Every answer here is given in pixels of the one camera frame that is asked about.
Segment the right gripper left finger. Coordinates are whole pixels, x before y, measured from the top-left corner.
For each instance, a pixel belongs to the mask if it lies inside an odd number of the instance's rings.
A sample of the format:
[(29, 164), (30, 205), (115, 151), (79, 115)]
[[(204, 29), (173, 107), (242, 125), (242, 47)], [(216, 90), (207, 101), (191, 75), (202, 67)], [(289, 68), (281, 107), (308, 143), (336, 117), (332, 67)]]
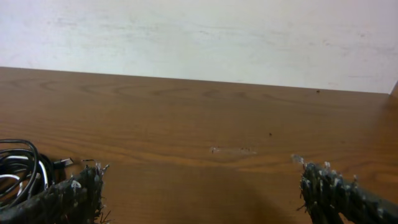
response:
[(102, 203), (103, 176), (108, 167), (86, 166), (78, 175), (1, 212), (1, 223), (109, 223)]

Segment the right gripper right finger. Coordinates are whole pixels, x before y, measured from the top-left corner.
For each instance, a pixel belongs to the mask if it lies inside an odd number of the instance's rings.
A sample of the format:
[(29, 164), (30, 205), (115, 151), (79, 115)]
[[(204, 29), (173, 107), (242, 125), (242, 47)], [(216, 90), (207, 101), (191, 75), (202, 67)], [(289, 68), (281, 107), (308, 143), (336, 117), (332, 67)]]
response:
[(397, 204), (361, 188), (356, 176), (344, 179), (328, 161), (307, 162), (296, 154), (292, 160), (303, 167), (300, 198), (312, 223), (397, 224)]

